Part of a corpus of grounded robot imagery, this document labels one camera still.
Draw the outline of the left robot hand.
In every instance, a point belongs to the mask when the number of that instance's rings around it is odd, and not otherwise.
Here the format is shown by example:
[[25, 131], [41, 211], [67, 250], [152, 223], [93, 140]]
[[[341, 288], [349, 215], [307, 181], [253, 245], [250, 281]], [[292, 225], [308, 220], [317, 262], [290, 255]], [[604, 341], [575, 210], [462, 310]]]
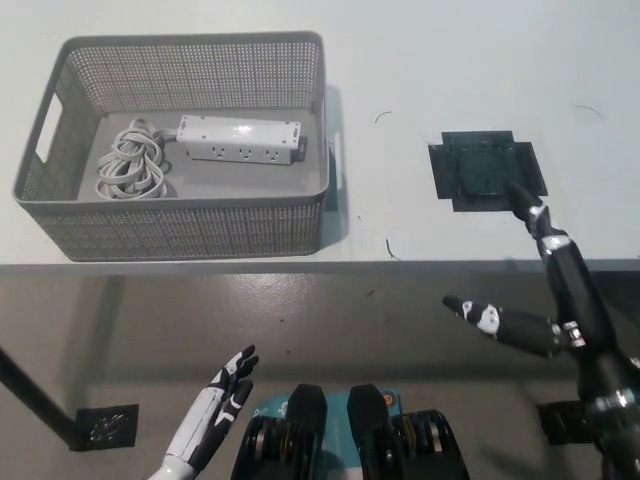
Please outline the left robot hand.
[[250, 345], [233, 356], [203, 388], [183, 418], [166, 455], [202, 471], [222, 445], [244, 407], [253, 382], [248, 376], [259, 361]]

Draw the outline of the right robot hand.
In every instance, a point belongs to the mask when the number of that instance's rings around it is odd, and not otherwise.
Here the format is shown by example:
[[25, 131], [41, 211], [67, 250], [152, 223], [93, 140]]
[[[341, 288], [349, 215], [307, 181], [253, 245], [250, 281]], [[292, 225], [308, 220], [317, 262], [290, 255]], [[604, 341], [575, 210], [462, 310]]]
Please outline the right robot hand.
[[505, 185], [526, 226], [557, 305], [555, 318], [447, 295], [444, 305], [500, 344], [543, 357], [568, 353], [577, 399], [538, 406], [552, 445], [592, 444], [604, 479], [639, 476], [639, 367], [619, 346], [602, 296], [577, 244], [553, 224], [548, 206], [518, 184]]

